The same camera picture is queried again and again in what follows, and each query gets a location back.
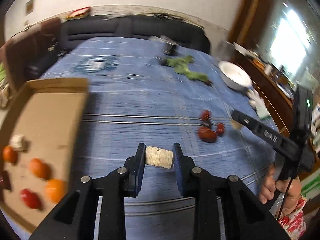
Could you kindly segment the floral sleeve forearm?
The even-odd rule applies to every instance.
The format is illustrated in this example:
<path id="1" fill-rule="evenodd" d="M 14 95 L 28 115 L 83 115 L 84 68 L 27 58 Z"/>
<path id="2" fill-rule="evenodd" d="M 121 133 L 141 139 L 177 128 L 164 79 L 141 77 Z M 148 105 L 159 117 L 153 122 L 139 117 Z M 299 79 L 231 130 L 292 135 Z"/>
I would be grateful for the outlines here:
<path id="1" fill-rule="evenodd" d="M 306 204 L 306 198 L 301 194 L 296 208 L 287 216 L 281 216 L 278 223 L 286 231 L 290 239 L 298 240 L 306 231 L 304 222 L 303 207 Z"/>

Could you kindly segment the right hand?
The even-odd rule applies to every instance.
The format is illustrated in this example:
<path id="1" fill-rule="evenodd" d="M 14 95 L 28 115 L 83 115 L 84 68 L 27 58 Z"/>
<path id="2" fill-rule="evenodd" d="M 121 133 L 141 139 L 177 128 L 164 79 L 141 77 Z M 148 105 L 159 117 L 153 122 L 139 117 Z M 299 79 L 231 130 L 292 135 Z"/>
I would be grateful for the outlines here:
<path id="1" fill-rule="evenodd" d="M 273 177 L 274 172 L 275 172 L 274 165 L 270 165 L 268 168 L 268 172 L 264 177 L 264 182 L 261 185 L 259 200 L 263 204 L 266 204 L 269 200 L 272 200 L 274 198 L 274 193 L 276 190 L 285 193 L 287 186 L 290 182 L 289 179 L 275 181 Z M 302 185 L 300 183 L 299 177 L 296 177 L 291 182 L 291 185 L 287 192 L 283 209 L 281 212 L 283 216 L 289 215 L 296 208 L 299 197 L 301 195 L 301 191 L 302 191 Z"/>

